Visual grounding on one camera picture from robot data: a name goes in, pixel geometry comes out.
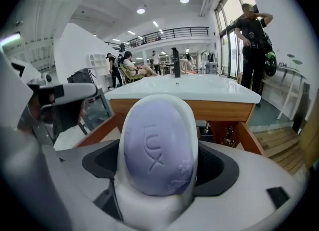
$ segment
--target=faucet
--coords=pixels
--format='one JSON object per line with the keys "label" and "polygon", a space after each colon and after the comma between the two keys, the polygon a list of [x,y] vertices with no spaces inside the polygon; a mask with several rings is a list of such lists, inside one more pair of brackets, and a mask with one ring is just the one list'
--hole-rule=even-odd
{"label": "faucet", "polygon": [[180,62],[179,62],[179,54],[178,51],[176,49],[176,47],[172,48],[173,50],[173,63],[174,63],[174,73],[175,73],[175,78],[180,77],[181,74],[181,66],[180,66]]}
{"label": "faucet", "polygon": [[180,62],[178,58],[173,58],[172,59],[174,63],[174,73],[175,73],[175,78],[180,77]]}

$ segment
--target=railing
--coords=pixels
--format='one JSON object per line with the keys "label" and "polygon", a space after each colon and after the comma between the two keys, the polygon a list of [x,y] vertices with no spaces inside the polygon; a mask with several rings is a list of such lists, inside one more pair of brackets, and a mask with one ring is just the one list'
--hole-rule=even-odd
{"label": "railing", "polygon": [[108,45],[112,46],[116,50],[120,52],[126,51],[128,49],[145,45],[151,42],[170,39],[170,38],[179,38],[179,37],[198,37],[205,36],[208,37],[208,27],[182,27],[182,28],[174,28],[174,29],[166,29],[153,33],[149,33],[143,35],[141,37],[134,38],[126,43],[115,44],[112,42],[105,42]]}

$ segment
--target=white sink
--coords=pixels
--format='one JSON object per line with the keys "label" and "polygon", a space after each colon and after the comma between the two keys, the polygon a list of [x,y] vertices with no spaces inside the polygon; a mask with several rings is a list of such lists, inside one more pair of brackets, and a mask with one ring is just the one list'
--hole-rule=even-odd
{"label": "white sink", "polygon": [[170,94],[183,100],[259,103],[260,95],[218,75],[147,77],[111,92],[107,99],[141,99],[152,94]]}

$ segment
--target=wooden floor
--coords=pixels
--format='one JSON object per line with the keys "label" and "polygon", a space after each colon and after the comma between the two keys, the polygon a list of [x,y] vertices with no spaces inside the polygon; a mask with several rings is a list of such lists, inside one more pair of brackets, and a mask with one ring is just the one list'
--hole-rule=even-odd
{"label": "wooden floor", "polygon": [[305,163],[299,136],[291,127],[254,134],[265,150],[266,156],[291,175]]}

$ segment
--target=gray floor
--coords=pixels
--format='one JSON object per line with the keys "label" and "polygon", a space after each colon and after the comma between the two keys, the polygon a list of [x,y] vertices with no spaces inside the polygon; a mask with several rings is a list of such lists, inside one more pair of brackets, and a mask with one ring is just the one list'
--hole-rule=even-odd
{"label": "gray floor", "polygon": [[264,126],[290,122],[289,118],[284,114],[277,120],[280,111],[263,98],[260,100],[260,104],[260,107],[255,107],[254,114],[249,121],[248,126]]}

